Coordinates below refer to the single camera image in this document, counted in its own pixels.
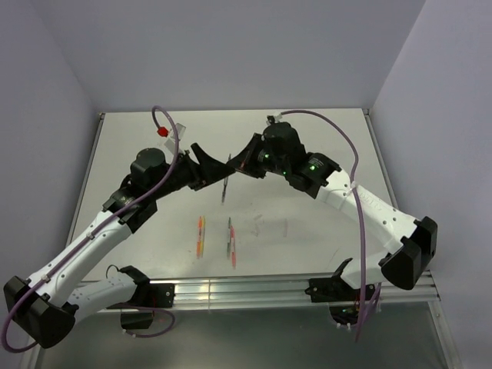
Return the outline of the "black pen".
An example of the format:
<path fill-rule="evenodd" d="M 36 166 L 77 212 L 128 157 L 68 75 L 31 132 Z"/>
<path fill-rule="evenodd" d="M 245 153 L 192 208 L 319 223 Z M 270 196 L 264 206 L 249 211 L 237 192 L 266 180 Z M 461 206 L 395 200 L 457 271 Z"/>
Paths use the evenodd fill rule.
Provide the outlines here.
<path fill-rule="evenodd" d="M 229 153 L 229 155 L 228 155 L 228 160 L 230 160 L 230 159 L 231 159 L 231 153 Z M 223 182 L 223 189 L 222 189 L 222 193 L 221 193 L 221 205 L 224 205 L 224 203 L 225 203 L 226 192 L 227 192 L 227 187 L 228 187 L 228 179 L 229 179 L 229 176 L 227 176 Z"/>

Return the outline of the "green pen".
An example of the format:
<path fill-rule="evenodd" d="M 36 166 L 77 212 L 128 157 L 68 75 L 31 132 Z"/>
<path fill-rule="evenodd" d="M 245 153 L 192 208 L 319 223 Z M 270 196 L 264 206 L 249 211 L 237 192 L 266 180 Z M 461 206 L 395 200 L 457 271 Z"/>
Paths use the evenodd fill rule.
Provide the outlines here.
<path fill-rule="evenodd" d="M 227 233 L 227 258 L 231 257 L 231 217 L 228 218 L 228 233 Z"/>

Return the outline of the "pink pen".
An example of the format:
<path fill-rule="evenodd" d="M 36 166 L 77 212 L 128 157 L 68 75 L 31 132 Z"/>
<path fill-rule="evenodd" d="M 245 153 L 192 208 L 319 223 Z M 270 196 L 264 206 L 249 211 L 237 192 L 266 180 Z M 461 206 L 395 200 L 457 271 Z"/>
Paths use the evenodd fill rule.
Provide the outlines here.
<path fill-rule="evenodd" d="M 234 227 L 231 226 L 230 230 L 230 246 L 231 246 L 231 251 L 230 251 L 230 257 L 231 257 L 231 266 L 233 269 L 236 268 L 236 250 L 235 250 L 235 232 L 234 232 Z"/>

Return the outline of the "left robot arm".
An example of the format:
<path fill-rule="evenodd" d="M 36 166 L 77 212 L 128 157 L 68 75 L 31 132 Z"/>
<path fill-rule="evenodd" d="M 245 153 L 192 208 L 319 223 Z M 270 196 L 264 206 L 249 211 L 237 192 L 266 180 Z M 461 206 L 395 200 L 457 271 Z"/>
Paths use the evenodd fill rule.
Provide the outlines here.
<path fill-rule="evenodd" d="M 16 323 L 35 344 L 50 348 L 62 341 L 88 316 L 115 304 L 140 307 L 150 297 L 150 280 L 128 266 L 116 276 L 79 287 L 82 278 L 113 248 L 133 235 L 158 210 L 159 199 L 183 187 L 206 188 L 234 174 L 234 169 L 206 154 L 198 144 L 175 152 L 171 162 L 158 148 L 141 150 L 118 190 L 103 204 L 95 219 L 69 246 L 43 268 L 23 279 L 11 278 L 3 291 L 8 316 L 1 343 L 11 353 L 8 328 Z"/>

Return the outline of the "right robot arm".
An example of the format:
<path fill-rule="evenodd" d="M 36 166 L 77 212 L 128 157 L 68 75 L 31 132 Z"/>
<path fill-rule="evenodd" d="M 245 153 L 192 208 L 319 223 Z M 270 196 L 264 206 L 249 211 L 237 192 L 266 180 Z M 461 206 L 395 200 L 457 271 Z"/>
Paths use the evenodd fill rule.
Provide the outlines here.
<path fill-rule="evenodd" d="M 349 218 L 364 222 L 364 230 L 382 243 L 384 251 L 368 259 L 346 260 L 333 277 L 333 291 L 350 299 L 364 284 L 383 281 L 411 290 L 436 253 L 437 223 L 397 210 L 363 186 L 328 156 L 306 151 L 298 132 L 287 122 L 274 123 L 254 134 L 248 145 L 228 161 L 236 171 L 253 178 L 268 172 L 311 198 L 330 205 Z"/>

